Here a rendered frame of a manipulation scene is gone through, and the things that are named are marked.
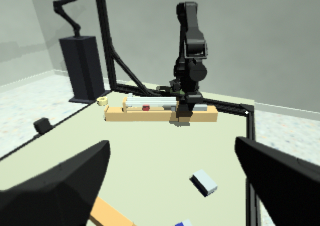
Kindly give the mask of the tan rectangular bar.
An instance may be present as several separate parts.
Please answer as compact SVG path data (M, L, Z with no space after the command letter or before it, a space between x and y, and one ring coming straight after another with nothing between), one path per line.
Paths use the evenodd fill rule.
M136 226L99 197L96 199L89 220L96 226Z

